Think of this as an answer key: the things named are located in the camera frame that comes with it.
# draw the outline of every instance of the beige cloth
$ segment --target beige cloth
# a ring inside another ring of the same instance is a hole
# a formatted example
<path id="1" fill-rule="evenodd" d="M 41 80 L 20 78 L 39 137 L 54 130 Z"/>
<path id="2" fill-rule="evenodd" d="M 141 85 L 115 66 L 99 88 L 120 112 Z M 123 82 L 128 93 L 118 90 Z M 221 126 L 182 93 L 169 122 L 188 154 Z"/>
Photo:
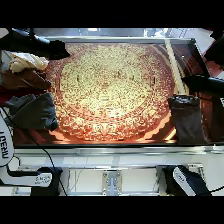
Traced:
<path id="1" fill-rule="evenodd" d="M 12 73 L 21 72 L 25 68 L 35 68 L 44 70 L 48 65 L 48 60 L 29 53 L 12 53 L 13 59 L 9 62 L 9 69 Z"/>

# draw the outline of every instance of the wooden strip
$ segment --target wooden strip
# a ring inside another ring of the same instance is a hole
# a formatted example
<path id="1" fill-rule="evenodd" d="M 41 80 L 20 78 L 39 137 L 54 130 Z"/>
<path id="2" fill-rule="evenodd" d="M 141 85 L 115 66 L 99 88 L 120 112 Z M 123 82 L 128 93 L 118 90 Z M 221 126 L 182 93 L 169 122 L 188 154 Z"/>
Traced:
<path id="1" fill-rule="evenodd" d="M 171 47 L 170 44 L 170 39 L 165 39 L 165 43 L 166 43 L 166 49 L 170 58 L 170 63 L 171 63 L 171 68 L 172 68 L 172 73 L 173 73 L 173 78 L 175 81 L 175 84 L 177 86 L 178 89 L 178 94 L 180 95 L 186 95 L 186 91 L 184 89 L 184 85 L 183 82 L 181 80 L 181 75 L 177 66 L 177 62 L 174 56 L 174 52 L 173 49 Z"/>

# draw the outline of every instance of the ornate circular pattern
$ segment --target ornate circular pattern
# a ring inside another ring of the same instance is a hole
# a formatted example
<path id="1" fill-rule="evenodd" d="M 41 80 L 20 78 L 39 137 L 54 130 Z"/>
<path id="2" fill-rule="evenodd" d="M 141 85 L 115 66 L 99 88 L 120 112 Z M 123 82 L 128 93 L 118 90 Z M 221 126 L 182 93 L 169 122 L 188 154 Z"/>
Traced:
<path id="1" fill-rule="evenodd" d="M 155 45 L 68 44 L 67 50 L 71 57 L 51 61 L 46 70 L 66 137 L 136 140 L 168 115 L 175 85 Z"/>

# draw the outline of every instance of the dark pouch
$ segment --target dark pouch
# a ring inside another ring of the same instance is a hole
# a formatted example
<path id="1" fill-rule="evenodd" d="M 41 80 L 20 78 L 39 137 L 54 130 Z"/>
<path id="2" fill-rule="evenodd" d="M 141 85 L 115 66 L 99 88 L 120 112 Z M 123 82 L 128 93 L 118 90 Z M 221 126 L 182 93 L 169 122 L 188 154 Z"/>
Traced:
<path id="1" fill-rule="evenodd" d="M 202 128 L 200 99 L 175 95 L 168 99 L 168 103 L 177 131 L 178 145 L 207 145 Z"/>

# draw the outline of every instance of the pile of clothes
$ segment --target pile of clothes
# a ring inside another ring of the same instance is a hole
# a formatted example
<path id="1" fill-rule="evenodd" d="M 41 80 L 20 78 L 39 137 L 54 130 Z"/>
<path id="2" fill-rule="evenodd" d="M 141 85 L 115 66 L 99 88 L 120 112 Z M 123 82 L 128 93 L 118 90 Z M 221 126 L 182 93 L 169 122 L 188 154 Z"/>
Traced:
<path id="1" fill-rule="evenodd" d="M 48 61 L 28 53 L 14 53 L 7 69 L 0 73 L 0 106 L 9 108 L 5 122 L 22 129 L 58 127 L 51 83 L 43 72 Z"/>

